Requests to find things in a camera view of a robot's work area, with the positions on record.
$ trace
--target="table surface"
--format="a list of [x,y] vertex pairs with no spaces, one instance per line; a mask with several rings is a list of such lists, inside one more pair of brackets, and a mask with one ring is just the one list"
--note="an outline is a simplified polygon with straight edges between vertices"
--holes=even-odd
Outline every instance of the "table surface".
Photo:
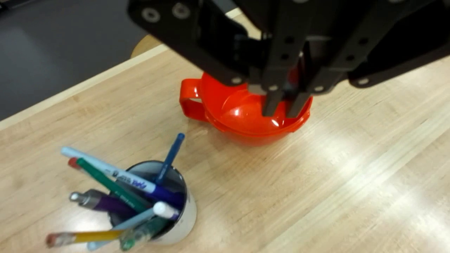
[[110,230],[107,216],[68,202],[103,189],[61,147],[129,168],[165,159],[178,133],[197,224],[181,244],[133,252],[450,252],[449,72],[448,58],[375,89],[342,84],[316,98],[296,134],[245,147],[183,117],[181,82],[202,72],[159,46],[0,123],[0,252]]

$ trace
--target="yellow pencil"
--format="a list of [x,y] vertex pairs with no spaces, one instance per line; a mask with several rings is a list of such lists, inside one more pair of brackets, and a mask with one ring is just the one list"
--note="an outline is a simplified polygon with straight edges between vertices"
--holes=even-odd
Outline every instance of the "yellow pencil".
[[126,231],[95,231],[95,233],[60,233],[47,237],[48,248],[58,248],[64,245],[82,244],[82,242],[100,242],[100,241],[114,241]]

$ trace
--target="pen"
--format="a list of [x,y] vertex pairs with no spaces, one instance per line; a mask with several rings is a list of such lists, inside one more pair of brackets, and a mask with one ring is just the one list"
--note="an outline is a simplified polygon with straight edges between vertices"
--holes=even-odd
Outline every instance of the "pen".
[[121,251],[127,252],[133,247],[136,247],[136,244],[138,241],[143,241],[143,240],[150,241],[150,240],[155,238],[155,235],[158,235],[162,230],[165,230],[166,224],[168,224],[168,220],[154,219],[154,220],[147,221],[145,224],[137,227],[136,230],[127,231],[120,238]]
[[181,216],[181,213],[176,209],[174,209],[169,204],[162,203],[162,202],[155,203],[154,213],[158,217],[165,219],[165,220],[171,220],[171,221],[178,221],[179,216]]
[[114,241],[120,240],[123,234],[124,231],[61,233],[48,235],[46,242],[48,248],[60,248],[92,241]]
[[157,179],[157,185],[162,185],[169,169],[172,168],[172,164],[175,161],[175,158],[178,157],[179,151],[181,151],[181,147],[185,141],[185,134],[179,134],[178,138],[175,140],[172,148],[169,150],[169,154],[166,157],[166,161],[164,162],[161,171],[159,171],[159,175],[158,175],[158,179]]
[[185,204],[183,195],[172,193],[164,188],[155,186],[154,183],[151,183],[143,178],[138,178],[133,174],[121,171],[107,162],[103,162],[98,158],[93,158],[88,154],[84,154],[75,148],[65,147],[65,148],[62,148],[61,152],[68,158],[84,158],[86,162],[96,167],[105,175],[112,176],[114,179],[120,179],[121,182],[130,185],[131,188],[144,192],[150,199],[169,203],[171,206],[178,207],[178,209],[179,207],[182,209]]
[[121,200],[93,189],[86,192],[85,195],[79,192],[74,192],[69,196],[69,200],[72,203],[78,203],[79,207],[95,210],[95,211],[114,213],[124,217],[133,217],[137,214],[137,211],[134,211]]
[[[129,231],[129,230],[136,228],[136,227],[138,227],[140,224],[143,224],[143,223],[145,223],[148,220],[152,220],[154,217],[155,217],[155,213],[151,209],[151,210],[148,210],[145,213],[141,213],[141,214],[124,221],[123,224],[114,227],[113,231]],[[93,252],[96,249],[100,249],[100,248],[109,245],[110,242],[113,242],[113,241],[89,242],[88,244],[88,249]]]
[[91,175],[95,181],[98,181],[105,188],[107,188],[114,196],[117,196],[120,200],[127,203],[137,213],[144,213],[148,210],[145,200],[143,200],[140,196],[126,190],[124,188],[116,185],[113,181],[110,181],[107,176],[105,176],[95,167],[88,164],[85,159],[72,158],[69,161],[69,165],[72,168],[82,168],[88,175]]

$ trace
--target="green marker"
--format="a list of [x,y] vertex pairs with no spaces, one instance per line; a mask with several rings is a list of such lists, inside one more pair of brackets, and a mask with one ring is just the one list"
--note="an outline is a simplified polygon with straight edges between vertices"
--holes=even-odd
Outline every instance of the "green marker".
[[154,220],[147,221],[145,224],[141,224],[140,227],[127,231],[120,238],[121,251],[127,252],[131,248],[134,248],[138,241],[150,241],[155,238],[155,235],[165,230],[168,224],[168,220],[155,217]]
[[91,175],[95,181],[98,181],[105,188],[107,188],[114,196],[117,196],[120,200],[123,200],[126,204],[129,204],[137,213],[144,213],[148,210],[148,204],[145,200],[143,200],[140,196],[129,192],[127,189],[116,185],[113,181],[110,181],[106,175],[103,175],[99,169],[92,167],[85,159],[71,159],[69,165],[72,168],[82,168],[88,175]]

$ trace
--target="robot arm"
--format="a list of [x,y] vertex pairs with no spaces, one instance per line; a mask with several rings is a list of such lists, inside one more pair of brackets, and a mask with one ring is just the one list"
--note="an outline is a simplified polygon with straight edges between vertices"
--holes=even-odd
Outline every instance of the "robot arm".
[[450,55],[450,0],[235,0],[254,40],[211,0],[130,0],[145,32],[227,86],[289,100],[296,117],[339,82],[372,88]]

